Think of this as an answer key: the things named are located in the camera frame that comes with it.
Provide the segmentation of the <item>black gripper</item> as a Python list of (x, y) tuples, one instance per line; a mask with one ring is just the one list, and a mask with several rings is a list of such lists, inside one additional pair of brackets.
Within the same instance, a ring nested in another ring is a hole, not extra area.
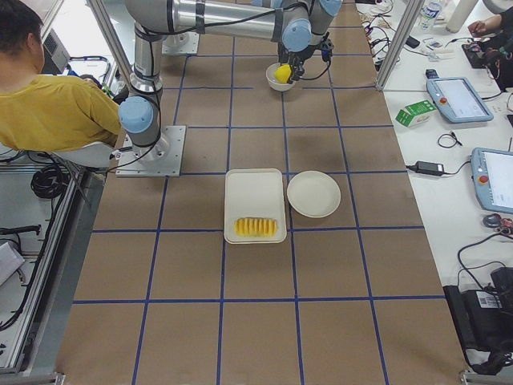
[(285, 47), (284, 43), (278, 43), (279, 63), (286, 65), (290, 69), (290, 74), (285, 77), (286, 83), (293, 83), (294, 81), (301, 79), (311, 81), (320, 77), (320, 75), (317, 75), (311, 78), (303, 78), (305, 73), (305, 61), (310, 59), (313, 56), (313, 53), (320, 49), (320, 46), (320, 43), (316, 45), (308, 45), (302, 51), (292, 52)]

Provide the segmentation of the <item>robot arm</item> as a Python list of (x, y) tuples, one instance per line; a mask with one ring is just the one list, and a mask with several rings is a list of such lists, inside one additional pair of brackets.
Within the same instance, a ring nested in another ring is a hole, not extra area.
[(160, 61), (168, 36), (189, 32), (263, 39), (277, 44), (277, 69), (271, 87), (287, 91), (304, 79), (304, 63), (316, 51), (331, 63), (328, 28), (341, 9), (337, 0), (255, 1), (252, 5), (216, 1), (127, 1), (135, 21), (135, 62), (130, 96), (119, 119), (142, 163), (162, 162), (172, 154), (172, 140), (160, 126)]

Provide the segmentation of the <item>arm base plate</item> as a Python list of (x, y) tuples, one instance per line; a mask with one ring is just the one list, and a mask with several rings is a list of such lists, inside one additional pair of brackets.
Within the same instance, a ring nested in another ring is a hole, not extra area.
[(160, 140), (146, 153), (146, 148), (132, 144), (125, 135), (123, 147), (130, 147), (120, 153), (115, 174), (119, 177), (160, 177), (179, 176), (186, 136), (186, 127), (165, 126), (161, 129)]

